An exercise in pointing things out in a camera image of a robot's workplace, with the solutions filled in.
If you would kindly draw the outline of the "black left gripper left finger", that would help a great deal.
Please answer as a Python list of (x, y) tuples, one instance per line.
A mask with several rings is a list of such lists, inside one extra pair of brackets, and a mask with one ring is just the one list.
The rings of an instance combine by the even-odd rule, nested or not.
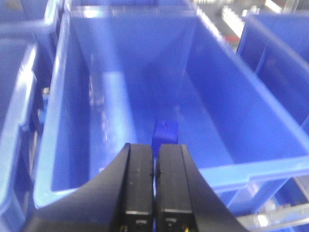
[(154, 159), (150, 145), (125, 144), (98, 175), (37, 209), (23, 232), (151, 232)]

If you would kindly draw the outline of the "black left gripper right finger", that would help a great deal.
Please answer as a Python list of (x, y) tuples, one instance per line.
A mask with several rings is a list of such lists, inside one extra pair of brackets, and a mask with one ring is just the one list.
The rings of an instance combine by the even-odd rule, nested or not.
[(155, 181), (156, 231), (246, 231), (201, 175), (187, 146), (161, 145)]

